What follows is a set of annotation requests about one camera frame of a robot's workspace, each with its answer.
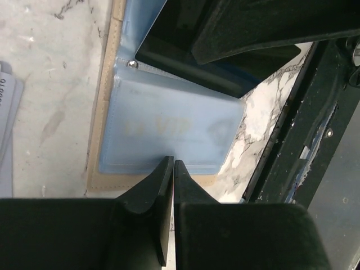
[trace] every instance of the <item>tan leather wallet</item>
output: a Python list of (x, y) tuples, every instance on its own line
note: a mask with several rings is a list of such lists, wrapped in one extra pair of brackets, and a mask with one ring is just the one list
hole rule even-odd
[[(124, 17), (126, 0), (114, 0), (110, 18), (109, 35), (103, 59), (100, 85), (92, 115), (91, 131), (87, 154), (87, 191), (100, 192), (106, 190), (126, 190), (136, 185), (147, 175), (119, 175), (102, 174), (98, 171), (99, 154), (104, 136), (110, 93), (113, 87), (113, 66), (116, 51), (120, 43), (122, 20)], [(216, 175), (192, 175), (193, 179), (202, 186), (212, 185)]]

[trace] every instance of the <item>black panel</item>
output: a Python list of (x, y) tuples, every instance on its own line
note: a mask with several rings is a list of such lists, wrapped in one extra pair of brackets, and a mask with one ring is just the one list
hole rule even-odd
[(213, 0), (168, 0), (136, 59), (204, 87), (242, 97), (299, 54), (295, 45), (261, 49), (198, 65), (192, 44)]
[[(284, 108), (285, 120), (274, 131), (276, 143), (253, 174), (246, 200), (283, 203), (295, 199), (305, 207), (311, 202), (360, 98), (349, 85), (349, 78), (357, 74), (347, 48), (352, 40), (323, 41), (314, 49), (305, 74), (295, 83), (296, 95)], [(337, 135), (327, 139), (324, 131), (334, 124)], [(300, 158), (305, 147), (314, 151), (313, 159)], [(306, 181), (300, 185), (302, 170), (307, 171)]]
[(200, 64), (261, 48), (360, 34), (357, 0), (218, 0), (193, 55)]
[(331, 269), (313, 221), (295, 205), (183, 204), (175, 220), (178, 270)]

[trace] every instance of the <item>wallet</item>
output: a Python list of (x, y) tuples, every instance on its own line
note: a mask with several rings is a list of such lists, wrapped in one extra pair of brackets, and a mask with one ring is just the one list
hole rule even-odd
[(12, 75), (9, 63), (0, 61), (0, 198), (12, 197), (12, 127), (24, 85)]
[[(89, 138), (88, 191), (128, 189), (164, 153), (184, 160), (197, 183), (212, 185), (236, 135), (242, 101), (134, 60), (164, 3), (128, 0), (125, 11), (125, 0), (113, 2)], [(178, 106), (186, 102), (189, 117)]]

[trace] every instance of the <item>black plastic frame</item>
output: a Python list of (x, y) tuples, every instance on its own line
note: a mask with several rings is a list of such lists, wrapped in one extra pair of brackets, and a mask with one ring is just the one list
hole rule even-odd
[(311, 148), (320, 127), (330, 119), (325, 131), (331, 128), (334, 135), (322, 135), (311, 170), (292, 196), (305, 207), (310, 204), (360, 99), (360, 89), (349, 85), (356, 69), (346, 42), (327, 40), (311, 49), (244, 193), (245, 201), (284, 203), (308, 162), (300, 159), (304, 146)]

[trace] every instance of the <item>black padded block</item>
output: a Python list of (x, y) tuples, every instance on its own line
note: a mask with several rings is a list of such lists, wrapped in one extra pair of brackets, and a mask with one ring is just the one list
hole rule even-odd
[(360, 34), (356, 0), (218, 0), (193, 44), (199, 64), (238, 53)]
[(295, 45), (260, 49), (198, 65), (191, 54), (217, 0), (167, 0), (135, 58), (211, 90), (240, 98), (300, 53)]
[(175, 220), (177, 270), (331, 269), (296, 205), (182, 204)]

